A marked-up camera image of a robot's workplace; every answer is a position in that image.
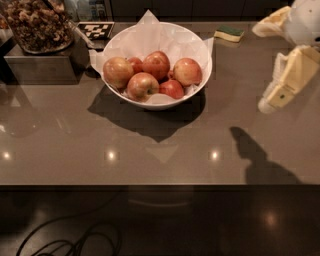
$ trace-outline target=kitchen counter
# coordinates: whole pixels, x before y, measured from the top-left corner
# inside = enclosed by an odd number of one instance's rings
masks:
[[[179,23],[202,38],[221,23]],[[204,90],[166,111],[77,85],[0,87],[1,185],[319,184],[319,74],[284,109],[257,109],[282,38],[216,39]],[[114,33],[130,24],[117,23]]]

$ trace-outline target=fruit bowl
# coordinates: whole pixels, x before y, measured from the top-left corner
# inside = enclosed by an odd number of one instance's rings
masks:
[[[213,38],[202,40],[194,32],[173,23],[159,22],[150,11],[137,23],[115,35],[103,52],[90,50],[92,67],[101,75],[102,80],[117,96],[123,100],[148,110],[164,110],[174,107],[194,96],[207,83],[212,72]],[[152,51],[167,54],[171,69],[182,57],[195,59],[202,70],[202,82],[185,88],[181,99],[173,99],[165,94],[154,94],[146,102],[129,99],[126,93],[119,92],[103,78],[103,64],[111,57],[139,57],[144,59]]]

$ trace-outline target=apple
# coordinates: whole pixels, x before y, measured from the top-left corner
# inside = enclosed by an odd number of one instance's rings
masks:
[[[181,58],[174,64],[173,77],[184,87],[199,85],[202,81],[202,70],[194,59]]]
[[[169,79],[159,85],[159,93],[166,94],[178,100],[184,96],[184,89],[180,82],[174,79]]]
[[[123,57],[112,57],[103,64],[103,78],[117,89],[123,89],[134,75],[131,63]]]
[[[142,60],[138,57],[131,57],[128,59],[133,67],[133,71],[135,74],[142,72]]]
[[[169,58],[162,51],[154,51],[143,60],[142,69],[160,81],[167,76],[170,70]]]
[[[131,100],[146,102],[155,93],[159,93],[159,83],[149,73],[137,73],[128,82],[127,94]]]

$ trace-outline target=cable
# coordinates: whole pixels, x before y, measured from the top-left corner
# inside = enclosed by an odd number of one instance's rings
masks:
[[[55,218],[55,219],[52,219],[52,220],[49,220],[49,221],[46,221],[44,223],[42,223],[41,225],[39,225],[38,227],[36,227],[35,229],[33,229],[29,235],[22,241],[21,245],[19,246],[19,249],[16,253],[16,256],[20,256],[21,253],[22,253],[22,250],[23,248],[25,247],[25,245],[28,243],[28,241],[32,238],[32,236],[34,236],[35,233],[37,233],[40,229],[42,229],[43,227],[49,225],[49,224],[52,224],[54,222],[58,222],[58,221],[61,221],[61,220],[66,220],[66,219],[73,219],[73,218],[77,218],[77,217],[81,217],[81,216],[84,216],[84,215],[89,215],[93,212],[97,212],[101,209],[103,209],[104,207],[106,207],[110,202],[112,202],[120,193],[122,192],[122,190],[116,192],[111,198],[109,198],[106,202],[104,202],[101,206],[97,207],[97,208],[94,208],[94,209],[91,209],[89,211],[85,211],[85,212],[82,212],[82,213],[78,213],[78,214],[74,214],[74,215],[67,215],[67,216],[61,216],[61,217],[58,217],[58,218]],[[110,243],[110,245],[112,246],[112,248],[114,249],[113,250],[113,253],[112,255],[113,256],[116,256],[119,254],[119,251],[120,251],[120,248],[121,248],[121,234],[119,232],[119,230],[117,230],[114,226],[114,229],[116,230],[117,232],[117,236],[118,236],[118,244],[115,246],[112,242],[112,240],[106,236],[105,234],[101,233],[101,232],[91,232],[94,228],[100,226],[100,225],[110,225],[112,226],[110,223],[107,223],[107,222],[98,222],[94,225],[92,225],[86,232],[85,234],[82,236],[81,239],[78,240],[78,242],[76,242],[75,244],[73,244],[72,242],[68,241],[68,240],[56,240],[56,241],[53,241],[53,242],[50,242],[49,244],[46,244],[45,246],[43,246],[42,248],[40,248],[38,251],[36,251],[35,253],[31,254],[31,256],[54,256],[53,253],[57,252],[58,250],[64,248],[65,246],[70,246],[71,249],[69,250],[69,252],[66,254],[66,256],[69,256],[69,255],[73,255],[73,256],[80,256],[81,255],[81,251],[82,251],[82,248],[85,244],[85,242],[87,241],[88,237],[89,236],[92,236],[92,235],[99,235],[99,236],[102,236],[102,237],[105,237],[108,242]],[[57,248],[53,249],[50,253],[41,253],[43,250],[45,250],[46,248],[54,245],[54,244],[57,244],[57,243],[63,243],[62,245],[60,244]]]

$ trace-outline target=dried food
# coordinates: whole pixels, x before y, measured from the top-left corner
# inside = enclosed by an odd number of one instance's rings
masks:
[[[50,1],[50,10],[42,0],[2,0],[1,14],[21,48],[33,54],[62,50],[73,42],[73,32],[68,26],[64,5]]]

